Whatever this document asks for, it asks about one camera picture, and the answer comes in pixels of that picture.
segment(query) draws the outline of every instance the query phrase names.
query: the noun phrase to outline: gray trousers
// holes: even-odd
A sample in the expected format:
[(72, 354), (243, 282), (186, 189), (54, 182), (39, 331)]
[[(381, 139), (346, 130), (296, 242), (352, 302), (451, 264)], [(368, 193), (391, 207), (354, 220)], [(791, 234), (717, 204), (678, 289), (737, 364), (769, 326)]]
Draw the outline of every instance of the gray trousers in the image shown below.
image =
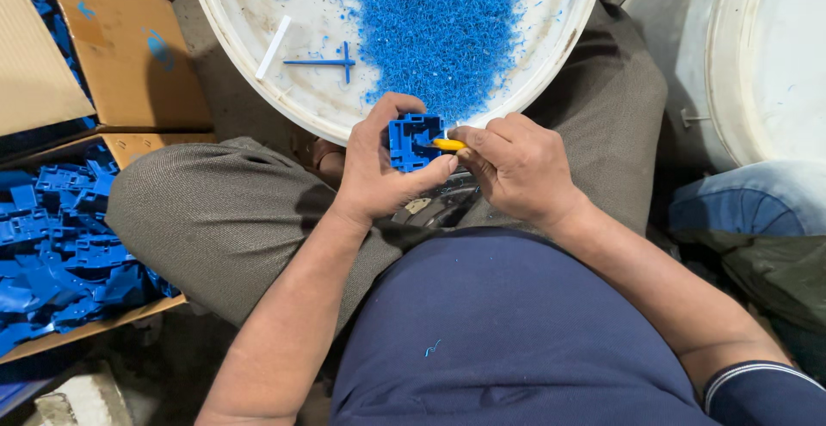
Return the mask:
[[(556, 79), (525, 114), (562, 134), (574, 184), (643, 234), (666, 84), (628, 16), (598, 2)], [(241, 325), (336, 192), (291, 158), (242, 137), (169, 146), (115, 179), (106, 221), (190, 299)], [(529, 224), (477, 202), (460, 227)], [(350, 271), (337, 331), (375, 278), (438, 231), (375, 222)]]

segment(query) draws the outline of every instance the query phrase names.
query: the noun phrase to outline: white container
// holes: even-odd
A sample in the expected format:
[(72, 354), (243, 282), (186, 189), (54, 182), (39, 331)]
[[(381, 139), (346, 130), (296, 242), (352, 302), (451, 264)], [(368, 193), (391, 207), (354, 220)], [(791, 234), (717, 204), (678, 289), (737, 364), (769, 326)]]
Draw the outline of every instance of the white container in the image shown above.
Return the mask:
[(666, 164), (826, 160), (820, 0), (626, 0), (668, 81)]
[[(377, 71), (358, 62), (350, 84), (338, 66), (290, 66), (282, 60), (336, 57), (346, 40), (358, 53), (354, 21), (342, 20), (355, 0), (199, 0), (218, 40), (243, 77), (279, 112), (304, 129), (345, 145), (350, 129), (364, 119), (370, 105), (364, 93)], [(521, 0), (527, 8), (517, 25), (525, 43), (515, 53), (508, 84), (488, 102), (488, 112), (467, 123), (484, 127), (493, 117), (521, 111), (548, 86), (570, 55), (595, 0)], [(255, 79), (274, 31), (284, 15), (293, 21), (263, 79)]]

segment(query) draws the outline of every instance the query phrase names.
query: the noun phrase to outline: yellow utility knife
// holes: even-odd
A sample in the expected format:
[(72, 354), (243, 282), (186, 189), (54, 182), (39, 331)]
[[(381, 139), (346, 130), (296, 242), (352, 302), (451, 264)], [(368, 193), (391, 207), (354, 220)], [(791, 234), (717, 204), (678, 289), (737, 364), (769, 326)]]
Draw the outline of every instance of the yellow utility knife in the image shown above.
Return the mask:
[(433, 139), (433, 143), (431, 143), (428, 146), (438, 148), (439, 150), (457, 151), (461, 150), (462, 148), (467, 148), (468, 144), (450, 139)]

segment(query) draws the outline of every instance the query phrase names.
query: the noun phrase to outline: blue plastic sprue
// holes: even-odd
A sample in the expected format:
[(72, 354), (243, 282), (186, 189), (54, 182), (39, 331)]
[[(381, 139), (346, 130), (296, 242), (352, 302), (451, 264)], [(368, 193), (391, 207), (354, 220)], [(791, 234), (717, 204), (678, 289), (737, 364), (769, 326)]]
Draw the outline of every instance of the blue plastic sprue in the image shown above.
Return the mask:
[(350, 60), (347, 42), (345, 42), (344, 60), (284, 60), (285, 65), (337, 65), (345, 67), (345, 78), (350, 83), (350, 66), (356, 65), (356, 60)]

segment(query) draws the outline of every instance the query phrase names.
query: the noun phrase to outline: hand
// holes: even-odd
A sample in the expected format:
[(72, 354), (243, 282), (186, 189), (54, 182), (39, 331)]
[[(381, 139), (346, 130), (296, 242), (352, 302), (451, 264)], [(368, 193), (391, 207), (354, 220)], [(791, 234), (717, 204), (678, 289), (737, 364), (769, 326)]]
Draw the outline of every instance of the hand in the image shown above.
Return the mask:
[(425, 104), (402, 93), (385, 93), (347, 141), (345, 175), (333, 202), (336, 214), (369, 226), (376, 218), (393, 214), (429, 188), (443, 184), (459, 165), (454, 155), (443, 155), (427, 167), (402, 173), (390, 167), (390, 151), (382, 144), (387, 124), (401, 114), (424, 113)]
[(573, 185), (562, 137), (511, 113), (485, 129), (460, 126), (450, 138), (468, 144), (457, 155), (478, 179), (491, 205), (551, 234), (553, 226), (589, 204)]

